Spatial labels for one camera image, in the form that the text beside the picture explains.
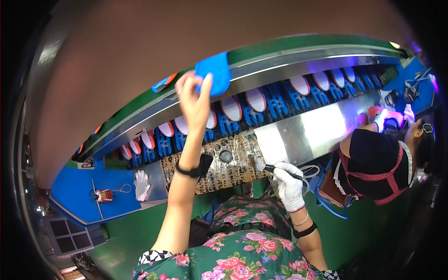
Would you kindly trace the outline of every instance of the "wooden stick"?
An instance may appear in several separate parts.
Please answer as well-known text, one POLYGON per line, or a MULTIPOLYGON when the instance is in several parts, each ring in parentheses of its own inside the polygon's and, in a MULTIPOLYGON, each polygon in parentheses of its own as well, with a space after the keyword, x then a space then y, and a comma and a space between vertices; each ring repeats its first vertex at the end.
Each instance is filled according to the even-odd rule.
MULTIPOLYGON (((93 186, 93 193, 96 194, 96 190, 95 190, 95 184, 93 183, 93 177, 92 177, 92 186, 93 186)), ((104 220, 103 214, 101 212, 101 208, 99 207, 99 202, 97 199, 96 200, 96 205, 98 205, 98 210, 99 210, 99 214, 101 215, 101 219, 104 220)))

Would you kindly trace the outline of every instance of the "green floor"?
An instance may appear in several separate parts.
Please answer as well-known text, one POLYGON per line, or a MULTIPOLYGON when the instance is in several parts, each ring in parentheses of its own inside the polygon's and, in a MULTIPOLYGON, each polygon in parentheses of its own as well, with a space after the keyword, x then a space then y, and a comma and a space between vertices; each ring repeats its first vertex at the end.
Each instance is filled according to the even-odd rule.
MULTIPOLYGON (((254 183, 255 196, 261 195, 261 184, 264 182, 254 183)), ((371 199, 355 201, 348 209, 348 220, 334 216, 324 207, 318 207, 315 196, 308 193, 305 196, 306 207, 319 226, 328 267, 338 269, 355 255, 393 240, 404 226, 413 191, 407 190, 383 206, 375 205, 371 199)), ((240 193, 241 188, 222 190, 221 198, 235 192, 240 193)), ((195 196, 192 217, 206 214, 214 195, 195 196)), ((106 224, 110 239, 106 244, 88 251, 88 254, 110 279, 132 278, 132 268, 137 264, 139 256, 149 250, 157 238, 166 207, 167 204, 163 203, 106 224)))

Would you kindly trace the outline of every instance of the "red checkered apron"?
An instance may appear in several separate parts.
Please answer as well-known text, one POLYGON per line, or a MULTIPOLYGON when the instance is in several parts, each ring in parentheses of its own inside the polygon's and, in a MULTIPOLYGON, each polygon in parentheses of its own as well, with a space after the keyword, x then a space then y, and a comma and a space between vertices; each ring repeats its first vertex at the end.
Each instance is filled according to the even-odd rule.
POLYGON ((374 200, 377 205, 386 204, 390 201, 392 201, 394 198, 396 198, 399 194, 401 194, 406 188, 400 190, 398 188, 398 185, 395 181, 395 178, 393 176, 395 170, 397 169, 398 165, 401 162, 401 158, 403 157, 403 148, 400 146, 400 150, 398 151, 398 158, 396 160, 396 164, 394 168, 392 168, 391 171, 387 173, 381 173, 381 174, 364 174, 360 172, 349 172, 347 171, 347 166, 349 163, 349 158, 346 157, 340 150, 338 150, 340 162, 342 163, 342 167, 344 168, 344 172, 347 176, 347 183, 349 184, 350 188, 353 189, 353 191, 357 194, 358 197, 363 196, 364 194, 359 193, 354 187, 352 187, 350 181, 349 181, 349 175, 357 177, 364 181, 380 181, 380 180, 387 180, 390 188, 392 189, 393 193, 389 195, 386 198, 383 198, 381 200, 374 200))

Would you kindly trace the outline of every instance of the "white insole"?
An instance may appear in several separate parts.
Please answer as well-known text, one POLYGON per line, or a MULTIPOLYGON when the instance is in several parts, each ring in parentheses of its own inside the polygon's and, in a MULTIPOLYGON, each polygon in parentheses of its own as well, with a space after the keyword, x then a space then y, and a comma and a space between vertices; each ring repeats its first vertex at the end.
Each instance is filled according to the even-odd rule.
POLYGON ((266 110, 266 98, 258 88, 246 91, 246 100, 255 111, 264 112, 266 110))
POLYGON ((240 104, 230 96, 221 100, 221 108, 226 117, 231 121, 240 121, 243 115, 240 104))
POLYGON ((215 112, 210 110, 210 114, 208 114, 207 125, 205 127, 209 129, 214 129, 216 127, 217 118, 215 112))
POLYGON ((159 125, 160 132, 166 137, 174 135, 174 128, 170 122, 166 122, 163 125, 159 125))
POLYGON ((313 74, 314 81, 321 90, 327 91, 330 89, 330 82, 324 72, 317 72, 313 74))
POLYGON ((123 157, 125 157, 125 159, 130 160, 131 157, 129 155, 128 149, 126 148, 125 145, 121 145, 120 147, 120 152, 123 155, 123 157))
POLYGON ((151 139, 150 139, 150 137, 151 138, 153 138, 154 137, 154 134, 153 134, 153 132, 151 131, 151 132, 146 132, 146 133, 143 133, 142 134, 142 141, 143 141, 143 144, 145 144, 145 146, 146 146, 146 148, 148 148, 148 149, 154 149, 154 138, 152 139, 152 141, 151 141, 151 139))
POLYGON ((339 68, 333 69, 332 74, 336 85, 340 88, 343 88, 345 83, 344 83, 344 74, 342 73, 342 71, 339 68))
POLYGON ((183 134, 183 135, 187 135, 188 134, 188 124, 187 121, 185 120, 184 116, 178 116, 177 118, 174 119, 174 123, 177 126, 177 129, 183 134))
POLYGON ((131 146, 131 149, 134 151, 134 153, 136 153, 137 155, 140 154, 140 147, 137 147, 137 145, 139 145, 138 143, 140 142, 140 137, 136 138, 137 140, 131 140, 129 141, 129 145, 131 146))
POLYGON ((353 68, 351 67, 344 67, 345 75, 347 76, 347 80, 349 82, 355 81, 355 72, 353 71, 353 68))
POLYGON ((292 77, 289 82, 300 95, 307 96, 310 94, 310 85, 308 85, 304 76, 292 77))

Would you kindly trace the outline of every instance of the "purple light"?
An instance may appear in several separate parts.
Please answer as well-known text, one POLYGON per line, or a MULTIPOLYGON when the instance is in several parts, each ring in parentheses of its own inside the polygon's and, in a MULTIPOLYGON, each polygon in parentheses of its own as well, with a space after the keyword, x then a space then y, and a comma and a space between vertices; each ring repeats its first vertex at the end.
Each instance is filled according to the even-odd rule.
POLYGON ((434 86, 435 92, 439 93, 439 87, 437 86, 437 82, 435 81, 435 76, 433 74, 429 74, 431 78, 432 85, 434 86))
POLYGON ((414 47, 414 50, 415 50, 416 52, 420 52, 420 51, 421 51, 421 49, 417 46, 417 44, 416 44, 415 42, 412 42, 411 44, 412 44, 412 46, 414 47))

